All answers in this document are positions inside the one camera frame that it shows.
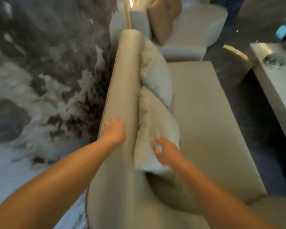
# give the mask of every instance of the floor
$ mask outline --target floor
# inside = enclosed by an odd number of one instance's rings
[[[204,57],[214,65],[267,192],[275,195],[286,195],[286,138],[257,80],[243,81],[249,64],[223,45],[246,53],[251,42],[275,42],[285,18],[286,0],[245,0]]]

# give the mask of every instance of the sofa armrest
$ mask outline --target sofa armrest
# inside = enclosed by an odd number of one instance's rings
[[[269,224],[286,229],[286,197],[265,196],[250,207]]]

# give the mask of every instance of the white table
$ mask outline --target white table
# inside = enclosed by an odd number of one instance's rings
[[[286,56],[281,44],[251,43],[249,59],[252,68],[286,136],[286,66],[271,69],[263,63],[270,53]]]

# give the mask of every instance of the sofa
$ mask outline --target sofa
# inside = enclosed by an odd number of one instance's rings
[[[129,12],[131,27],[152,39],[146,14],[154,0],[138,0]],[[203,3],[184,5],[173,20],[173,32],[159,50],[168,61],[202,60],[209,46],[214,44],[225,24],[228,12],[220,6]]]
[[[174,203],[167,199],[172,190],[134,169],[143,41],[137,30],[122,31],[99,132],[104,122],[116,118],[125,123],[127,141],[104,161],[89,186],[89,226],[207,229],[199,211],[169,206]],[[211,62],[170,62],[168,66],[173,87],[170,112],[179,124],[181,152],[265,220],[286,228],[286,197],[267,195]]]

